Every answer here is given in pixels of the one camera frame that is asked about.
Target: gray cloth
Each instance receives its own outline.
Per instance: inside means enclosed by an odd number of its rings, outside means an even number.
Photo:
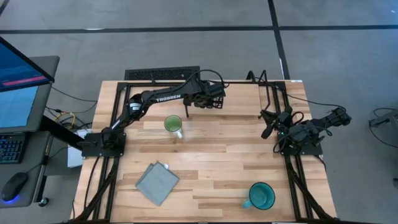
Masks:
[[[169,196],[179,177],[167,170],[163,164],[149,164],[142,177],[137,181],[137,189],[155,205],[160,206]]]

